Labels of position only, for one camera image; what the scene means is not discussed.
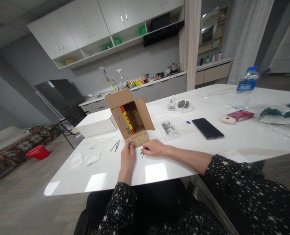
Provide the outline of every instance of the curtain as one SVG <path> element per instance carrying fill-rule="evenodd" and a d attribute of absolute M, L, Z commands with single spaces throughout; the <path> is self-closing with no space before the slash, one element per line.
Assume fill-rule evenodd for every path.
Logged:
<path fill-rule="evenodd" d="M 254 65 L 274 0 L 235 0 L 222 56 L 234 57 L 228 84 Z"/>
<path fill-rule="evenodd" d="M 195 89 L 201 1 L 184 1 L 184 27 L 179 31 L 181 71 L 187 71 L 186 91 Z"/>

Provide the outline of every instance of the white box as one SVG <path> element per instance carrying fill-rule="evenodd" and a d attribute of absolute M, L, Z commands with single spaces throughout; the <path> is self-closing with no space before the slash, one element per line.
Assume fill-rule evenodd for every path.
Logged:
<path fill-rule="evenodd" d="M 105 109 L 86 116 L 77 126 L 77 130 L 84 136 L 103 134 L 118 128 L 110 109 Z"/>

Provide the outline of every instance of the bottle label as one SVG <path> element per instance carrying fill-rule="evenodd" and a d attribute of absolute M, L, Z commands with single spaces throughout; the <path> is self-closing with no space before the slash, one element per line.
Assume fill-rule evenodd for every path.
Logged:
<path fill-rule="evenodd" d="M 240 91 L 240 92 L 252 91 L 255 88 L 256 83 L 257 83 L 257 80 L 239 81 L 237 91 Z"/>

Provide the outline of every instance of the upper cabinet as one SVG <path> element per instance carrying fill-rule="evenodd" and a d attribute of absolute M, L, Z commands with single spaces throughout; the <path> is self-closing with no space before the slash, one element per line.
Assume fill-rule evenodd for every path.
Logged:
<path fill-rule="evenodd" d="M 99 0 L 98 2 L 110 34 L 127 28 L 119 0 Z"/>
<path fill-rule="evenodd" d="M 145 21 L 142 0 L 120 0 L 120 3 L 128 28 Z"/>
<path fill-rule="evenodd" d="M 174 8 L 184 5 L 184 0 L 162 0 L 164 12 L 173 10 Z"/>
<path fill-rule="evenodd" d="M 65 54 L 79 48 L 58 10 L 43 19 Z"/>
<path fill-rule="evenodd" d="M 51 59 L 55 59 L 64 54 L 48 29 L 44 19 L 34 21 L 28 25 L 28 28 Z"/>
<path fill-rule="evenodd" d="M 109 32 L 97 0 L 76 0 L 83 19 L 94 41 L 109 36 Z"/>
<path fill-rule="evenodd" d="M 163 0 L 142 0 L 145 20 L 164 13 Z"/>
<path fill-rule="evenodd" d="M 76 2 L 71 2 L 59 9 L 59 12 L 68 26 L 78 47 L 84 47 L 93 43 L 93 38 L 83 20 Z"/>

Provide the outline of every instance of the refrigerator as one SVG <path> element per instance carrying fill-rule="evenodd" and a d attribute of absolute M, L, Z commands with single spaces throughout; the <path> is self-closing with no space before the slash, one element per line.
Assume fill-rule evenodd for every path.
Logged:
<path fill-rule="evenodd" d="M 83 115 L 75 121 L 68 119 L 74 127 L 85 118 L 79 107 L 85 100 L 67 79 L 49 80 L 35 87 L 65 118 Z"/>

